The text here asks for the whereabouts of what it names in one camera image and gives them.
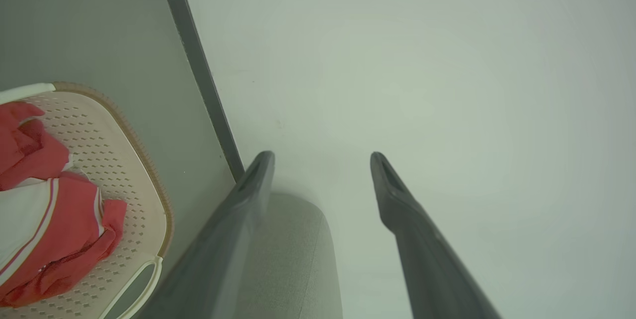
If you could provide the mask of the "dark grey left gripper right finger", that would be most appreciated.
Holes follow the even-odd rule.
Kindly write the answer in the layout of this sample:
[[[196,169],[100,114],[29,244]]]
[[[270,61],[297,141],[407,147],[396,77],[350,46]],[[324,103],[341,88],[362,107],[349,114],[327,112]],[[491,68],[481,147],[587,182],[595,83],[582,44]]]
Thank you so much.
[[[497,310],[388,158],[370,156],[380,219],[395,235],[415,319],[497,319]]]

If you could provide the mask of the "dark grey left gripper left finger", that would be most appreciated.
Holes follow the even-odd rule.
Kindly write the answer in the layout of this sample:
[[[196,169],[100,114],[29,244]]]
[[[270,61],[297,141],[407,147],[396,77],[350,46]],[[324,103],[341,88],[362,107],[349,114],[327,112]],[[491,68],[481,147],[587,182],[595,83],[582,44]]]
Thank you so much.
[[[263,151],[139,312],[141,319],[231,319],[270,198],[275,154]]]

